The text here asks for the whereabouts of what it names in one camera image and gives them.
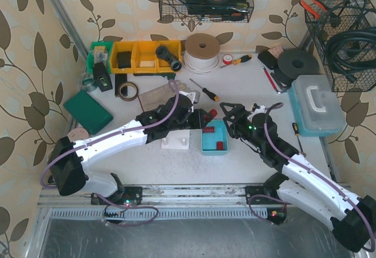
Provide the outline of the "teal spring tray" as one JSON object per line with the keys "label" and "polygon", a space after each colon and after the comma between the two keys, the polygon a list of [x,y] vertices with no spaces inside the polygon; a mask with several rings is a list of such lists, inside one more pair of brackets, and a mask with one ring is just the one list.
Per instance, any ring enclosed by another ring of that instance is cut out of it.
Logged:
{"label": "teal spring tray", "polygon": [[[203,133],[202,130],[202,154],[204,156],[223,156],[228,152],[227,129],[223,120],[215,119],[207,126],[214,126],[215,133]],[[224,143],[224,150],[216,150],[216,143]]]}

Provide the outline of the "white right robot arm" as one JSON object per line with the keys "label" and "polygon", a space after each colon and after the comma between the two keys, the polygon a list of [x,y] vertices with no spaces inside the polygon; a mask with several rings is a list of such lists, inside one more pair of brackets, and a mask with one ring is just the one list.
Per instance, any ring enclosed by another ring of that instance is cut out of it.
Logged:
{"label": "white right robot arm", "polygon": [[375,199],[339,185],[279,137],[270,112],[280,105],[250,112],[239,103],[220,103],[230,137],[251,144],[262,161],[276,170],[269,182],[278,202],[299,207],[319,220],[347,250],[374,252]]}

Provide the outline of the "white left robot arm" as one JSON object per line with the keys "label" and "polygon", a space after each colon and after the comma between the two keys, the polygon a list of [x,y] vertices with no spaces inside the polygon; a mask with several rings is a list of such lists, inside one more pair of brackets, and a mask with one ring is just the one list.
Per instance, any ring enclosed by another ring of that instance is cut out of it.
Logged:
{"label": "white left robot arm", "polygon": [[68,137],[60,138],[47,168],[61,196],[87,191],[109,198],[120,193],[122,183],[115,173],[95,172],[96,162],[122,150],[163,139],[172,131],[203,129],[216,115],[214,109],[207,112],[194,108],[193,102],[180,93],[166,104],[145,111],[100,136],[76,142]]}

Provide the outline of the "black orange flathead screwdriver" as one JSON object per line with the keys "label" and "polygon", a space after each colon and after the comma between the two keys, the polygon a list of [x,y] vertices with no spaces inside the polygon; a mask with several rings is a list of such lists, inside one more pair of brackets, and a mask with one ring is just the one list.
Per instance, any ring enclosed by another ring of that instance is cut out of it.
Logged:
{"label": "black orange flathead screwdriver", "polygon": [[205,93],[212,101],[218,102],[220,98],[213,92],[209,91],[207,88],[200,86],[197,82],[195,82],[193,79],[189,79],[191,82],[193,82],[195,85],[197,85],[203,93]]}

